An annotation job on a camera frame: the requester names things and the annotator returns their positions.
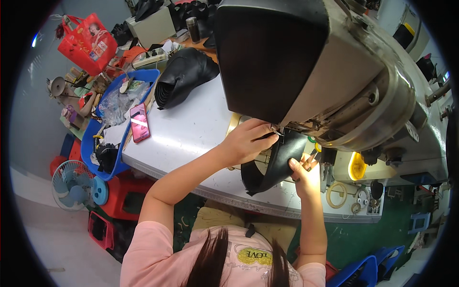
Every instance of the woman's left hand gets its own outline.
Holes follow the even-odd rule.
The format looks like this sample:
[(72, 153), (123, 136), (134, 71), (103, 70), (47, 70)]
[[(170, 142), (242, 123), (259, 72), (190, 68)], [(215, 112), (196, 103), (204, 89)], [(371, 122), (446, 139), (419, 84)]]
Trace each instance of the woman's left hand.
[(270, 132), (271, 124), (260, 119), (251, 118), (241, 123), (215, 147), (219, 151), (219, 160), (223, 160), (226, 167), (254, 160), (261, 151), (270, 148), (279, 139), (278, 135), (270, 135), (257, 140)]

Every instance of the blue bin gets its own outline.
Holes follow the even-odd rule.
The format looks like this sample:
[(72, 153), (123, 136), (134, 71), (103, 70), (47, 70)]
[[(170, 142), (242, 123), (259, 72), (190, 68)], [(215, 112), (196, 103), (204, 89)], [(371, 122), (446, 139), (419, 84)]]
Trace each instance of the blue bin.
[(370, 255), (364, 260), (357, 261), (354, 263), (349, 264), (348, 266), (344, 267), (338, 274), (330, 278), (328, 282), (326, 282), (327, 287), (338, 287), (347, 278), (349, 278), (352, 274), (354, 274), (357, 269), (362, 266), (363, 263), (367, 263), (365, 265), (362, 274), (360, 275), (359, 279), (368, 282), (368, 287), (376, 286), (376, 280), (378, 279), (378, 265), (376, 264), (376, 257), (374, 255)]
[[(139, 70), (139, 71), (132, 71), (129, 72), (128, 75), (129, 77), (134, 77), (135, 80), (138, 81), (146, 81), (146, 82), (155, 82), (156, 79), (159, 77), (159, 70), (157, 69), (152, 69), (152, 70)], [(116, 79), (113, 80), (113, 82), (108, 86), (107, 90), (105, 91), (104, 95), (100, 99), (99, 103), (102, 102), (102, 99), (108, 95), (109, 92), (111, 92), (113, 89), (115, 89), (120, 82), (125, 78), (125, 75), (122, 74)], [(145, 101), (146, 97), (150, 93), (151, 89), (153, 88), (153, 84), (151, 87), (147, 90), (143, 98), (141, 99), (141, 103)], [(99, 107), (96, 108), (95, 114), (97, 116), (101, 116), (101, 112), (99, 111)], [(97, 171), (99, 168), (98, 165), (95, 165), (91, 162), (90, 156), (93, 152), (93, 147), (94, 147), (94, 139), (93, 135), (96, 135), (97, 132), (101, 129), (102, 124), (96, 121), (95, 119), (91, 119), (88, 123), (88, 127), (86, 128), (86, 131), (84, 132), (83, 139), (81, 140), (81, 158), (83, 159), (83, 162), (88, 166), (89, 170), (97, 175), (99, 178), (101, 178), (104, 181), (109, 181), (111, 180), (115, 175), (128, 170), (129, 166), (125, 163), (121, 162), (121, 154), (123, 153), (123, 149), (120, 148), (118, 150), (118, 155), (116, 157), (116, 162), (115, 162), (115, 167), (113, 168), (113, 171), (111, 174), (106, 173), (105, 171)], [(121, 140), (121, 145), (124, 145), (124, 142), (126, 141), (126, 137), (128, 136), (128, 132), (130, 129), (130, 125), (128, 125), (126, 131), (124, 132), (123, 139)]]
[(398, 250), (398, 255), (393, 258), (389, 258), (386, 261), (386, 264), (384, 264), (384, 266), (386, 267), (386, 271), (384, 272), (384, 274), (382, 274), (383, 276), (392, 268), (395, 261), (397, 261), (398, 257), (402, 254), (404, 249), (405, 249), (405, 246), (402, 245), (399, 247), (392, 247), (392, 248), (383, 247), (379, 249), (378, 251), (376, 251), (375, 253), (376, 264), (377, 266), (379, 266), (388, 256), (392, 254), (392, 252), (394, 252), (395, 250)]

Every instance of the yellow light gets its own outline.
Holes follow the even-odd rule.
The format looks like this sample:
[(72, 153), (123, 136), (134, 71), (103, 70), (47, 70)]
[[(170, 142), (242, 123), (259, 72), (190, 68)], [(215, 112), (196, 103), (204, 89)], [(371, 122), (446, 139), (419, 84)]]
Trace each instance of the yellow light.
[(367, 164), (364, 162), (362, 155), (358, 152), (353, 152), (347, 168), (349, 177), (353, 181), (361, 180), (365, 175), (366, 169)]

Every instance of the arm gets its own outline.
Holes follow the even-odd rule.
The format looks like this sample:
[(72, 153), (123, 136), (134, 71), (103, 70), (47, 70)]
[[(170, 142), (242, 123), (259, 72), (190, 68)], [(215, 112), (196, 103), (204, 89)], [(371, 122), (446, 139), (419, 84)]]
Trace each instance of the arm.
[(270, 124), (255, 118), (247, 120), (231, 131), (220, 145), (165, 175), (145, 196), (139, 223), (156, 221), (173, 234), (174, 205), (217, 171), (249, 162), (262, 150), (270, 148), (278, 140), (278, 135), (257, 140), (269, 132)]
[(319, 167), (317, 161), (310, 163), (312, 159), (308, 157), (304, 154), (300, 163), (295, 159), (289, 161), (294, 171), (292, 178), (296, 180), (297, 195), (301, 198), (301, 251), (297, 268), (311, 262), (325, 265), (327, 261), (327, 232), (320, 199)]

